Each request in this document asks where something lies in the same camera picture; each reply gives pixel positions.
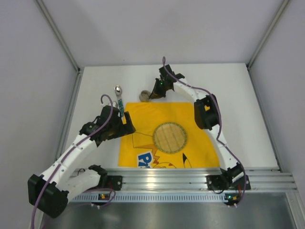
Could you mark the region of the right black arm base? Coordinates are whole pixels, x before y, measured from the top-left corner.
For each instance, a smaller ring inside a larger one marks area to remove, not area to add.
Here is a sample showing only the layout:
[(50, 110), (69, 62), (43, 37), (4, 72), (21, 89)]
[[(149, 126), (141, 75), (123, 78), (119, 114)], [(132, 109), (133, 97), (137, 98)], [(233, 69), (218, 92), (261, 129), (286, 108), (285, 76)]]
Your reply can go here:
[(208, 190), (222, 193), (226, 190), (250, 190), (251, 185), (248, 175), (232, 182), (223, 175), (209, 175), (206, 177)]

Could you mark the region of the yellow cartoon print cloth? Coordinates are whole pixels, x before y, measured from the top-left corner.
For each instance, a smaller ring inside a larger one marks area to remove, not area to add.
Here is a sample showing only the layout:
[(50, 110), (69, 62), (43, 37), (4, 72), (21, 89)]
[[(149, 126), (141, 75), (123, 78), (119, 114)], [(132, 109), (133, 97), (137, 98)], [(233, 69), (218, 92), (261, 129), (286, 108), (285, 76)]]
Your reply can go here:
[(210, 168), (220, 162), (191, 103), (128, 103), (135, 127), (121, 138), (118, 165), (132, 168)]

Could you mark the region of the speckled ceramic cup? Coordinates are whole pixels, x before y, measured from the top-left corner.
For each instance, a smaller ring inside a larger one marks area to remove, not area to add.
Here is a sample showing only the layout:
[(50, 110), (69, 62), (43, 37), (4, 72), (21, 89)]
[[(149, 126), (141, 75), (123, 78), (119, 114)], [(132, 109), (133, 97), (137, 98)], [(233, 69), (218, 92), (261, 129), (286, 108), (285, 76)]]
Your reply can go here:
[(147, 90), (142, 90), (139, 94), (139, 100), (140, 102), (149, 102), (150, 100), (150, 95), (151, 95), (151, 92), (150, 91), (147, 91)]

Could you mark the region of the round woven bamboo plate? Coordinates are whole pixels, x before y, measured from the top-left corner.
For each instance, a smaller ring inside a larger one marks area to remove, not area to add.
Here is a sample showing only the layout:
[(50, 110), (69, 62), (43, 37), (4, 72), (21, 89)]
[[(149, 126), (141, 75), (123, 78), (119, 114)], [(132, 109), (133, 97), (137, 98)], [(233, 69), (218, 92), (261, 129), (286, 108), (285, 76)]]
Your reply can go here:
[(187, 143), (185, 129), (174, 122), (166, 122), (159, 125), (153, 133), (153, 142), (158, 150), (175, 154), (182, 151)]

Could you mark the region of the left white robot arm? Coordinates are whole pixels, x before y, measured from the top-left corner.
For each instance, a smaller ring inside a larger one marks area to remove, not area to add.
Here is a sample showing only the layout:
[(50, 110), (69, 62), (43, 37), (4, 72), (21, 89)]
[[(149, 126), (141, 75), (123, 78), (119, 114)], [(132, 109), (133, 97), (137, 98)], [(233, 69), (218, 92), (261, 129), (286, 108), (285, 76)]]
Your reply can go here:
[(70, 147), (41, 175), (28, 180), (29, 203), (55, 219), (68, 203), (91, 188), (107, 188), (108, 172), (98, 165), (71, 177), (78, 165), (102, 142), (133, 134), (135, 127), (129, 112), (120, 113), (106, 105), (94, 121), (82, 126)]

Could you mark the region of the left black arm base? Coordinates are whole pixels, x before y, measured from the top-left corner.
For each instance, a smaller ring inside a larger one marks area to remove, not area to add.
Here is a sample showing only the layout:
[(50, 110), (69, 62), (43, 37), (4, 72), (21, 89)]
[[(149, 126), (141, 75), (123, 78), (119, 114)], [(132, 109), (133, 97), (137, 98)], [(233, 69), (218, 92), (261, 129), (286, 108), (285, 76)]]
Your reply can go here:
[(122, 176), (107, 176), (107, 179), (100, 182), (97, 186), (88, 189), (87, 191), (94, 191), (98, 189), (108, 188), (115, 191), (120, 191), (122, 188)]

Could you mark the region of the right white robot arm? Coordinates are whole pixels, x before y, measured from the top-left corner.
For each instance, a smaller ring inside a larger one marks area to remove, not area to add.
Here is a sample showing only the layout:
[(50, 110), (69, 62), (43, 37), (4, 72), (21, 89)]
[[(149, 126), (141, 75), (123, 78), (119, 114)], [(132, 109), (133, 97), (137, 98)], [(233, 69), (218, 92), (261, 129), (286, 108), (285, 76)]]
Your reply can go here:
[(201, 87), (190, 85), (182, 74), (175, 74), (170, 65), (163, 64), (159, 69), (160, 77), (155, 79), (154, 88), (149, 99), (166, 96), (167, 91), (179, 93), (193, 103), (196, 125), (206, 131), (215, 141), (216, 152), (220, 162), (221, 188), (227, 189), (243, 182), (246, 188), (246, 173), (240, 159), (230, 150), (222, 132), (222, 115), (216, 96)]

